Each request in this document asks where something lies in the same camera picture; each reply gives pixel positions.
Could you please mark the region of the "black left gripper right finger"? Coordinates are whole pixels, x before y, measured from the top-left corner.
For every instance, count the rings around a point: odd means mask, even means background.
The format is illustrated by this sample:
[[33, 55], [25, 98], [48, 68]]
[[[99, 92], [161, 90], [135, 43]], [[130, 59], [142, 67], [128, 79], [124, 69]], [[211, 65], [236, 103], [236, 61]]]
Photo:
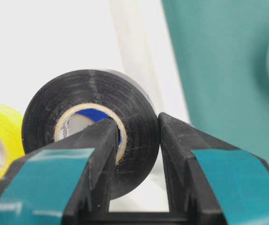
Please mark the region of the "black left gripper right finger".
[[198, 225], [269, 225], [269, 165], [160, 113], [170, 211]]

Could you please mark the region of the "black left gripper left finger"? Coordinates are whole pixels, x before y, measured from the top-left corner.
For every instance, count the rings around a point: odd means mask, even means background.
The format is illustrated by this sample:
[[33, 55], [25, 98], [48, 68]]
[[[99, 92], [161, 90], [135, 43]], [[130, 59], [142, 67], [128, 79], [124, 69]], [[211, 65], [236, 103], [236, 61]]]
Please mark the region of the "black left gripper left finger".
[[117, 145], [116, 122], [104, 119], [13, 161], [0, 179], [0, 225], [76, 224]]

